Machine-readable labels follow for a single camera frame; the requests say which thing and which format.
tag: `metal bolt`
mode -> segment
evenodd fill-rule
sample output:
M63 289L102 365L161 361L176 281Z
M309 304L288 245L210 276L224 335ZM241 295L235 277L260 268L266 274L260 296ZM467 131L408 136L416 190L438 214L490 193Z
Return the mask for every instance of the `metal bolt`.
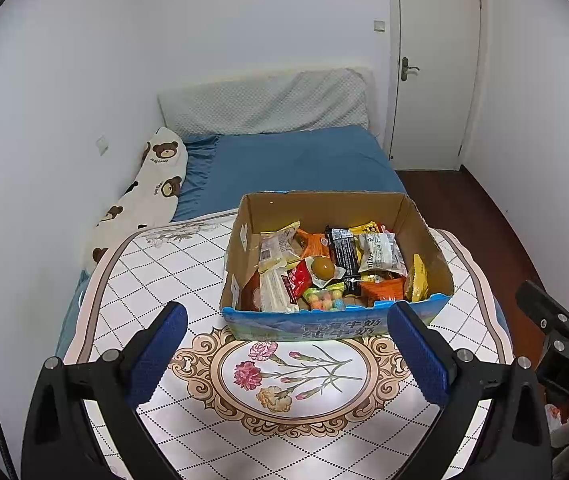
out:
M525 370L531 368L531 361L524 355L521 355L517 360L521 368L524 368Z
M468 363L473 361L473 352L466 348L460 348L456 352L456 355L458 355L458 359L460 359L460 361L462 361L463 363Z
M44 367L47 368L48 370L53 370L55 367L58 366L58 364L60 363L60 360L57 357L49 357L45 362L44 362Z
M110 348L102 354L102 360L110 363L120 357L120 351L115 348Z

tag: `door handle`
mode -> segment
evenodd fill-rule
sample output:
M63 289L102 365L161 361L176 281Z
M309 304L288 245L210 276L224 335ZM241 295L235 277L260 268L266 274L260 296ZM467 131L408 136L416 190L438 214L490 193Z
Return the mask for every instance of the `door handle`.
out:
M402 58L402 69L401 69L401 81L407 80L407 70L418 70L420 69L417 66L409 66L409 60L406 57Z

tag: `door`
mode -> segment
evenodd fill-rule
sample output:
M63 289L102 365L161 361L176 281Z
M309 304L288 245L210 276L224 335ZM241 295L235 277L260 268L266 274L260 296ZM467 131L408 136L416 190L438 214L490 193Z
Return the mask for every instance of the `door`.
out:
M457 170L476 78L481 1L400 0L400 4L393 166Z

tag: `cardboard box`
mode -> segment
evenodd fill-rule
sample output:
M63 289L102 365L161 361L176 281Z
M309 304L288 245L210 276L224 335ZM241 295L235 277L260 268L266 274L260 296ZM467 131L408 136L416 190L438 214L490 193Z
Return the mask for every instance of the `cardboard box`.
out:
M420 254L427 268L430 298L411 306L425 322L442 310L453 294L447 261L429 233L416 205L405 194L387 192L261 192L240 202L227 249L226 282L220 299L222 316L237 339L297 341L342 339L387 333L387 311L392 301L373 308L347 305L346 310L319 310L283 314L246 312L240 292L258 268L260 233L277 231L299 220L309 233L331 227L353 227L376 221L396 234L407 267Z

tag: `dark brown floor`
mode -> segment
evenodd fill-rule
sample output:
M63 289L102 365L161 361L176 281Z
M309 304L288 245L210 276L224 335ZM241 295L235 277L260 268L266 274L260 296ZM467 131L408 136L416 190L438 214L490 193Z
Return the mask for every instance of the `dark brown floor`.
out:
M524 247L482 186L461 171L398 171L428 225L456 236L489 280L507 318L516 356L537 364L543 333L516 306L516 289L540 278Z

